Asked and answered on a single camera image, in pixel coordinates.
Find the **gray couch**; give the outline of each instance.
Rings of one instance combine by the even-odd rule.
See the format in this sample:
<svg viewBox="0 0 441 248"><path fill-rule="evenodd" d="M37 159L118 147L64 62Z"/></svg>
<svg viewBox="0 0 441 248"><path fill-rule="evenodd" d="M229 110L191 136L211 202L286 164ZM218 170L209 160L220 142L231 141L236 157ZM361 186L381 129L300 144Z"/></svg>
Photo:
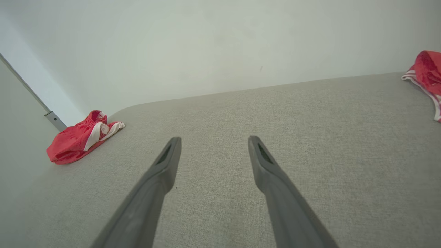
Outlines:
<svg viewBox="0 0 441 248"><path fill-rule="evenodd" d="M441 246L441 124L402 73L123 109L126 128L54 165L2 220L2 247L88 247L166 142L182 137L154 247L275 247L247 151L258 135L340 247Z"/></svg>

